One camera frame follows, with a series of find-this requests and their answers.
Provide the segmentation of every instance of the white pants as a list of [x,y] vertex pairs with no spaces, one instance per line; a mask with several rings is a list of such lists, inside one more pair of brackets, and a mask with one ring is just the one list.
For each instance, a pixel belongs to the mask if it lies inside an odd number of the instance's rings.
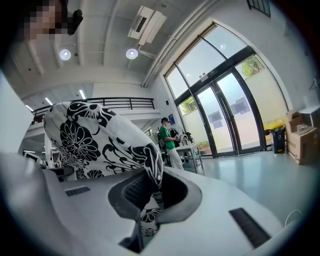
[[180,156],[175,148],[167,150],[166,151],[170,157],[171,161],[171,166],[172,168],[177,168],[180,170],[183,170],[184,168],[182,167],[182,161],[180,159]]

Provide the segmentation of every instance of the floor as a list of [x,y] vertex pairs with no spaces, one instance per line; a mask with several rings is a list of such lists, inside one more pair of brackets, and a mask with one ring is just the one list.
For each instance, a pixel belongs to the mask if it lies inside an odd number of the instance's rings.
[[319,166],[298,165],[287,154],[264,151],[204,159],[204,173],[201,167],[198,173],[236,186],[273,212],[284,225],[291,211],[307,213],[320,181]]

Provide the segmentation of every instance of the green t-shirt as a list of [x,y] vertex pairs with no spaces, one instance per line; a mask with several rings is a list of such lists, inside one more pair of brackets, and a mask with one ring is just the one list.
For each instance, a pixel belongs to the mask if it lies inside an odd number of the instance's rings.
[[166,140],[166,137],[171,138],[171,136],[164,126],[161,126],[161,128],[160,128],[160,137],[165,142],[165,149],[166,150],[172,150],[175,147],[175,143],[172,140]]

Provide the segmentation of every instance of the floral cloth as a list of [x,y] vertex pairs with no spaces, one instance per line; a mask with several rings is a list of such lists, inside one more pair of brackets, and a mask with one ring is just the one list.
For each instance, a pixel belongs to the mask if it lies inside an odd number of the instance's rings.
[[153,236],[157,232],[155,219],[162,206],[163,162],[148,136],[107,107],[80,101],[53,105],[45,114],[43,125],[60,152],[61,165],[74,169],[68,181],[143,167],[155,186],[150,202],[141,212],[142,234]]

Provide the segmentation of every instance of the tree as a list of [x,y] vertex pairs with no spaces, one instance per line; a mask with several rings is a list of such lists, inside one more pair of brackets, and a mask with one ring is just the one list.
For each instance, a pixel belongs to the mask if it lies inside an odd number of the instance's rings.
[[181,104],[184,113],[190,113],[197,109],[197,105],[193,97],[188,98]]
[[257,59],[256,56],[252,56],[242,63],[242,73],[245,75],[245,79],[252,77],[264,69],[264,66]]

